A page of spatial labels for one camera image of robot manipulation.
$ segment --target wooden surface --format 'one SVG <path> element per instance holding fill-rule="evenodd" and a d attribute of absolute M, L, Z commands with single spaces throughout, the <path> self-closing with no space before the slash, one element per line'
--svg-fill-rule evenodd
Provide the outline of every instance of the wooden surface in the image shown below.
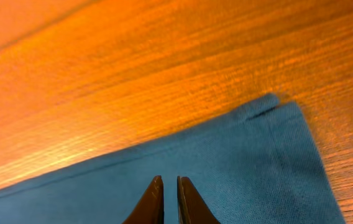
<path fill-rule="evenodd" d="M 353 223 L 353 1 L 81 4 L 0 44 L 0 188 L 272 91 L 302 107 Z"/>

